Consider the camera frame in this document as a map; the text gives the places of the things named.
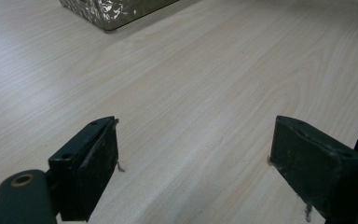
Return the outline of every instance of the wooden table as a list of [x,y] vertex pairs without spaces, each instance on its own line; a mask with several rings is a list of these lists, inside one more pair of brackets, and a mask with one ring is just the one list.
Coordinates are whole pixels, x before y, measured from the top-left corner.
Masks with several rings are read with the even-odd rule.
[[110,115],[127,172],[90,223],[307,223],[267,165],[274,122],[354,146],[358,2],[181,0],[105,34],[58,0],[0,0],[0,183]]

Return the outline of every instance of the metal box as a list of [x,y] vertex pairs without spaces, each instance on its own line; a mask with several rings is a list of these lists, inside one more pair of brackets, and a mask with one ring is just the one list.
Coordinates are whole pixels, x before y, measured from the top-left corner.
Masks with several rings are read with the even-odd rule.
[[112,31],[178,0],[60,0],[104,31]]

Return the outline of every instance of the table surface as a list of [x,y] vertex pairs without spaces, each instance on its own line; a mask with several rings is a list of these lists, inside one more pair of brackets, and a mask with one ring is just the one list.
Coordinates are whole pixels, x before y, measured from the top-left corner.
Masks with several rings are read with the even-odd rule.
[[0,183],[111,115],[126,172],[90,223],[307,223],[267,165],[275,118],[354,146],[358,2],[181,0],[105,34],[0,0]]

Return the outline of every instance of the light wood grain surface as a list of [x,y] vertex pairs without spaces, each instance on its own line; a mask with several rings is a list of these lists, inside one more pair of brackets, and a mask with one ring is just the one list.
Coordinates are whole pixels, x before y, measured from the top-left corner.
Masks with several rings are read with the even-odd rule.
[[267,165],[275,117],[354,146],[358,2],[181,0],[105,34],[0,0],[0,183],[110,115],[127,172],[90,223],[307,223]]

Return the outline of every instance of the foil-wrapped box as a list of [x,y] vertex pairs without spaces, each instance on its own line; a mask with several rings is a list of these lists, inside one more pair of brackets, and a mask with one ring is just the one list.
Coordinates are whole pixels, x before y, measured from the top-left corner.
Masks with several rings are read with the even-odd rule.
[[60,0],[76,14],[105,31],[112,31],[131,21],[178,0]]

